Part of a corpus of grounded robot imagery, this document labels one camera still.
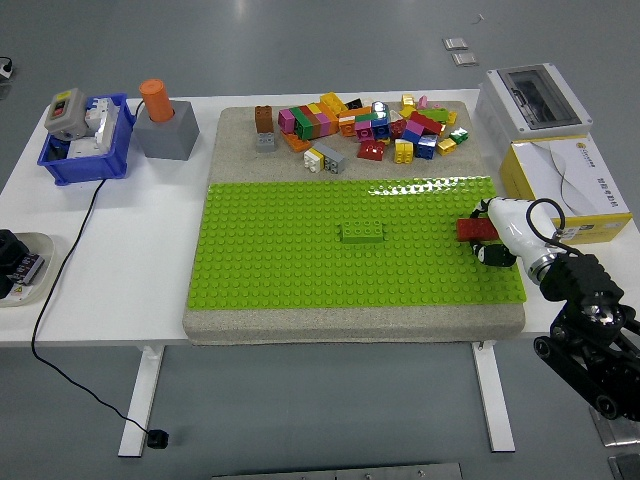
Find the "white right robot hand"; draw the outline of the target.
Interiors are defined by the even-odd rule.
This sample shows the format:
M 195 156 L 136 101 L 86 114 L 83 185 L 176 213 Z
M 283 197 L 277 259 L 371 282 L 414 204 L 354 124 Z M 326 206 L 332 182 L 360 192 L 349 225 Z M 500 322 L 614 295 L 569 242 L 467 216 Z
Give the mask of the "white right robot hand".
M 555 260 L 559 249 L 547 245 L 547 238 L 554 235 L 555 226 L 544 208 L 535 206 L 530 210 L 532 204 L 529 200 L 502 197 L 483 199 L 477 204 L 470 217 L 487 214 L 502 242 L 502 245 L 483 245 L 472 240 L 472 251 L 481 263 L 510 267 L 520 257 L 536 279 Z

